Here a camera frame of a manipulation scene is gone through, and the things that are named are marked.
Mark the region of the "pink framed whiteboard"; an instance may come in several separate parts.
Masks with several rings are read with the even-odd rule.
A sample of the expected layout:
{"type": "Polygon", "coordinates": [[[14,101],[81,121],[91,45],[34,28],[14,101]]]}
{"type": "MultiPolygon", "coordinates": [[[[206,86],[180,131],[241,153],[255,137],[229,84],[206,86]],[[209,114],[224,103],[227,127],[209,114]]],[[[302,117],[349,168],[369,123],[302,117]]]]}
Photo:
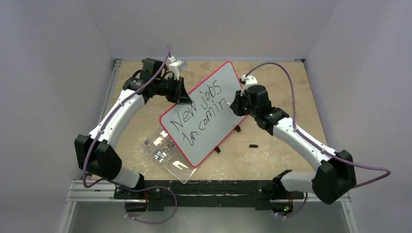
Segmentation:
{"type": "Polygon", "coordinates": [[[241,89],[234,66],[227,61],[189,92],[192,104],[175,104],[161,115],[161,126],[193,167],[244,120],[226,104],[241,89]]]}

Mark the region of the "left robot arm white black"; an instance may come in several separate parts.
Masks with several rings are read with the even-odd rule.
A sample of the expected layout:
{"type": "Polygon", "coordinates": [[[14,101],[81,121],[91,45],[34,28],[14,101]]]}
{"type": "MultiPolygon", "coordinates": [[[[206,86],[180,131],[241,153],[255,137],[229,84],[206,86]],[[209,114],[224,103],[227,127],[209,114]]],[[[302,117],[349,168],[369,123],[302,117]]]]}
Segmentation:
{"type": "Polygon", "coordinates": [[[164,96],[175,104],[192,103],[180,75],[186,67],[186,61],[177,60],[172,55],[163,61],[145,58],[142,68],[124,82],[116,103],[101,122],[88,134],[79,134],[75,138],[84,187],[94,185],[86,181],[90,173],[123,187],[134,199],[143,196],[146,190],[144,176],[125,166],[115,147],[131,119],[153,96],[164,96]]]}

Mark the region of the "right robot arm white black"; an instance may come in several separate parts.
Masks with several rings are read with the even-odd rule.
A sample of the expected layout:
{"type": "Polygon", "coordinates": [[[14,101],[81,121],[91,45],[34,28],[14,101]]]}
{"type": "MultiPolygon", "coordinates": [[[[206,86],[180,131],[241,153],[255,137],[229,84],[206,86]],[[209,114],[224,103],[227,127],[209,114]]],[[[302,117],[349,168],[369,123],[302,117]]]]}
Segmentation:
{"type": "Polygon", "coordinates": [[[264,86],[257,84],[237,90],[230,109],[237,116],[252,116],[261,129],[285,142],[313,168],[312,173],[285,170],[275,176],[276,196],[313,193],[323,203],[332,204],[356,186],[352,155],[346,150],[337,152],[299,129],[285,111],[272,106],[264,86]]]}

